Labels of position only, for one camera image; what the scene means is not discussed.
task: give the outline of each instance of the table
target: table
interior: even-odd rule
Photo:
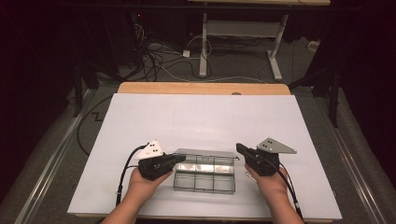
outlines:
[[[295,98],[281,84],[123,83],[112,99],[68,213],[108,214],[115,206],[127,157],[151,138],[157,138],[166,153],[189,147],[237,154],[236,142],[255,147],[268,135],[298,151],[280,155],[280,160],[289,169],[305,221],[342,218]],[[234,195],[174,191],[171,176],[139,216],[270,220],[256,184],[245,175],[244,161],[236,161],[234,168]]]
[[[209,3],[239,3],[239,4],[265,4],[265,5],[307,5],[307,6],[328,6],[330,0],[189,0],[192,2]],[[276,62],[276,53],[285,31],[286,22],[289,15],[283,15],[280,22],[258,22],[258,21],[212,21],[207,19],[204,13],[202,31],[202,49],[200,56],[199,76],[206,77],[207,52],[206,42],[208,35],[233,35],[233,36],[253,36],[253,37],[274,37],[275,43],[272,50],[267,51],[267,56],[274,79],[282,80],[279,66]]]

